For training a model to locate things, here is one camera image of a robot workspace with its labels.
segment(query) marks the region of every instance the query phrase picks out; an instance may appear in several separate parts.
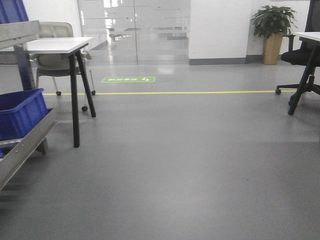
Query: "metal rack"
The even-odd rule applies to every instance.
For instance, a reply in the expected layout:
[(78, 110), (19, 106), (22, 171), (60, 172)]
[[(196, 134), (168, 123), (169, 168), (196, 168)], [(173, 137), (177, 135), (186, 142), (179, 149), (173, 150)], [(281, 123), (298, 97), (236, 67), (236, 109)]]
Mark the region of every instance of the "metal rack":
[[(17, 45), (35, 40), (39, 32), (39, 21), (25, 21), (8, 24), (0, 24), (0, 49), (15, 46), (18, 58), (24, 58), (22, 47)], [(32, 71), (28, 65), (28, 57), (19, 59), (19, 71), (23, 89), (26, 86), (34, 87)], [(1, 148), (12, 148), (3, 158), (0, 158), (0, 190), (6, 185), (10, 178), (18, 171), (22, 164), (28, 159), (34, 150), (46, 154), (47, 134), (57, 124), (56, 113), (51, 109), (49, 113), (24, 137), (0, 141)]]

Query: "chair base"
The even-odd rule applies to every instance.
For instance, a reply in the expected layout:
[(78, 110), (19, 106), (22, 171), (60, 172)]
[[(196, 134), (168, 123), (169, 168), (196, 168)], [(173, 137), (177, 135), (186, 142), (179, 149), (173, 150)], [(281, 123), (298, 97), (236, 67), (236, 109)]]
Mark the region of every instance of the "chair base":
[[(315, 92), (316, 94), (320, 95), (320, 85), (314, 84), (315, 82), (315, 76), (314, 75), (309, 75), (308, 82), (306, 83), (302, 93), (304, 94), (305, 92)], [(278, 85), (276, 86), (275, 89), (275, 94), (280, 95), (281, 90), (280, 89), (297, 89), (299, 87), (299, 84), (287, 84), (287, 85)], [(295, 97), (295, 94), (293, 94), (290, 97), (290, 101), (292, 101)]]

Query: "potted plant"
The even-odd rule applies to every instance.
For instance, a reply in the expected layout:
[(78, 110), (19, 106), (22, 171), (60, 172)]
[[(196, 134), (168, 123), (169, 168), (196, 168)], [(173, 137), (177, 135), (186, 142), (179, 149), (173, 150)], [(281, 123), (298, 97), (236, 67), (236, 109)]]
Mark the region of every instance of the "potted plant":
[(287, 6), (265, 5), (262, 8), (253, 15), (253, 35), (264, 37), (263, 63), (275, 65), (278, 63), (283, 35), (291, 33), (296, 11)]

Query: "black table leg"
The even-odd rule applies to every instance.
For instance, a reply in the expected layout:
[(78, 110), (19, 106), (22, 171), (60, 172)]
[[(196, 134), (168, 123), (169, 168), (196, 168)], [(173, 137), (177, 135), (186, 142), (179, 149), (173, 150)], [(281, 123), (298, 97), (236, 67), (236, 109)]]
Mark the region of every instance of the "black table leg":
[(83, 63), (83, 59), (81, 57), (81, 52), (77, 51), (75, 53), (76, 55), (76, 59), (78, 61), (79, 64), (79, 69), (80, 69), (80, 73), (81, 73), (81, 78), (83, 81), (83, 86), (84, 86), (84, 90), (85, 90), (85, 94), (86, 94), (86, 98), (88, 99), (88, 104), (89, 104), (89, 108), (90, 108), (90, 112), (91, 112), (91, 116), (92, 117), (96, 117), (96, 110), (95, 110), (95, 106), (94, 106), (94, 101), (92, 99), (92, 95), (91, 95), (91, 91), (90, 91), (90, 86), (88, 83), (88, 78), (87, 78), (87, 73), (85, 70), (85, 66)]
[(73, 146), (80, 146), (79, 133), (79, 113), (78, 113), (78, 91), (76, 78), (76, 61), (75, 55), (68, 56), (70, 63), (70, 81), (71, 81), (71, 104), (72, 104), (72, 122), (73, 122)]
[(303, 72), (303, 75), (301, 77), (301, 80), (300, 80), (300, 83), (299, 83), (299, 87), (297, 88), (296, 90), (296, 93), (294, 94), (294, 97), (292, 99), (292, 102), (291, 102), (291, 105), (290, 105), (290, 109), (288, 111), (288, 114), (289, 115), (293, 115), (295, 113), (295, 110), (296, 110), (296, 107), (298, 105), (298, 102), (300, 100), (300, 97), (301, 97), (301, 94), (304, 93), (304, 89), (305, 89), (305, 86), (307, 84), (307, 81), (308, 81), (308, 78), (309, 78), (309, 75), (313, 73), (313, 69), (314, 69), (314, 65), (313, 65), (313, 62), (315, 60), (315, 57), (316, 57), (316, 50), (318, 49), (317, 46), (315, 46), (313, 49), (312, 49), (312, 52), (310, 54), (310, 57), (309, 57), (309, 60), (308, 60), (308, 63), (307, 65), (305, 66), (305, 69), (304, 69), (304, 72)]

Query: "white wall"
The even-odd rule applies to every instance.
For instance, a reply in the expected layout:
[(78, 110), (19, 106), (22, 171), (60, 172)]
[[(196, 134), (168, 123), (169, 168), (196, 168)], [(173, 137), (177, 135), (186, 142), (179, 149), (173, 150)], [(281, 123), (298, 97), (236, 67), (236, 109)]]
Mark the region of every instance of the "white wall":
[[(291, 7), (297, 13), (294, 14), (294, 24), (297, 26), (292, 26), (291, 32), (304, 32), (306, 27), (308, 9), (309, 9), (309, 0), (252, 0), (252, 9), (250, 18), (252, 19), (253, 15), (259, 10), (262, 9), (262, 6), (270, 5), (270, 6), (287, 6)], [(252, 22), (250, 22), (249, 28), (249, 37), (248, 37), (248, 44), (247, 44), (247, 55), (262, 55), (263, 54), (263, 38), (259, 38), (254, 36), (254, 26)], [(288, 38), (284, 37), (282, 41), (282, 46), (280, 53), (284, 53), (288, 51)], [(299, 48), (301, 42), (298, 38), (294, 39), (293, 49)]]
[(81, 37), (77, 0), (23, 0), (29, 20), (67, 22), (73, 35)]
[(191, 0), (190, 59), (245, 58), (252, 0)]

